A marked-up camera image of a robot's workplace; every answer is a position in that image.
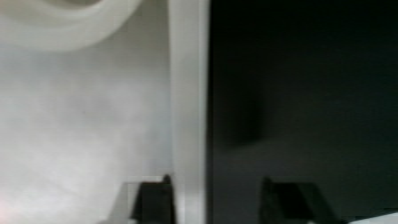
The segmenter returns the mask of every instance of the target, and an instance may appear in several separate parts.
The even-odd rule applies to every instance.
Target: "vertical edge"
[[[173,160],[180,224],[206,223],[208,0],[169,0]]]

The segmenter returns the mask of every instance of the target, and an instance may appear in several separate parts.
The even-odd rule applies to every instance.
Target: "black plastic part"
[[[176,224],[174,192],[171,177],[164,182],[141,184],[132,219],[139,224]]]
[[[260,224],[340,224],[320,190],[311,183],[274,183],[261,186]]]

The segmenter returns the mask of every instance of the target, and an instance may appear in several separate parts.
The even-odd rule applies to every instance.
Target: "white surface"
[[[80,49],[116,32],[139,3],[141,0],[98,0],[91,4],[78,4],[77,0],[2,0],[0,40],[45,51]]]
[[[352,224],[397,224],[397,223],[398,223],[398,213],[352,222]]]
[[[123,183],[173,170],[166,12],[146,0],[73,53],[0,45],[2,224],[107,223]]]
[[[178,221],[206,223],[208,0],[171,0],[173,150]]]

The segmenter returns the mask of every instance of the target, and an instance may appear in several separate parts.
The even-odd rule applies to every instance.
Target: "white wall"
[[[107,222],[123,182],[173,169],[166,12],[146,0],[78,52],[0,46],[2,224]]]

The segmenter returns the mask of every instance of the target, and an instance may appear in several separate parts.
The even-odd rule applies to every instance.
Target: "gray floor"
[[[146,0],[78,52],[0,45],[4,224],[110,224],[123,183],[171,172],[166,12]]]
[[[214,1],[215,224],[258,223],[263,176],[347,220],[397,211],[397,24],[377,1]]]

